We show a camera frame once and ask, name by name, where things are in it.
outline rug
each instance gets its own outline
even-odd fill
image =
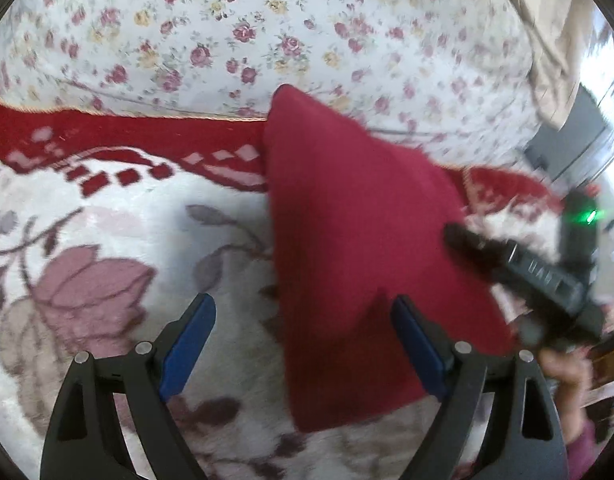
[[[0,106],[0,440],[29,478],[71,356],[155,338],[198,292],[215,298],[216,327],[169,407],[210,479],[401,474],[436,414],[431,398],[321,433],[293,427],[263,127]],[[552,236],[552,197],[527,176],[446,171],[474,226],[515,226],[536,246]],[[153,478],[122,399],[119,412],[136,471]]]

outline floral bedspread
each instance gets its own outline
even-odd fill
[[[531,65],[508,0],[16,0],[0,23],[13,107],[248,118],[290,83],[457,164],[535,133]]]

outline finger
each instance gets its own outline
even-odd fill
[[[614,332],[614,304],[606,303],[602,305],[602,312],[604,313],[604,326],[602,332],[607,334]]]
[[[591,381],[591,363],[580,352],[559,354],[551,349],[542,349],[538,363],[546,376],[569,386],[588,387]]]

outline beige cloth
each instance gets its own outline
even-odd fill
[[[530,81],[543,120],[560,129],[580,84],[592,31],[593,0],[511,0],[533,50]]]

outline blue gripper pad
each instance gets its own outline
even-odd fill
[[[216,323],[216,304],[213,298],[209,294],[199,294],[180,320],[174,323],[186,323],[186,326],[181,330],[162,365],[158,393],[163,402],[183,391],[212,332]]]
[[[442,401],[449,393],[442,359],[407,305],[400,299],[396,299],[391,306],[391,324],[425,391]]]

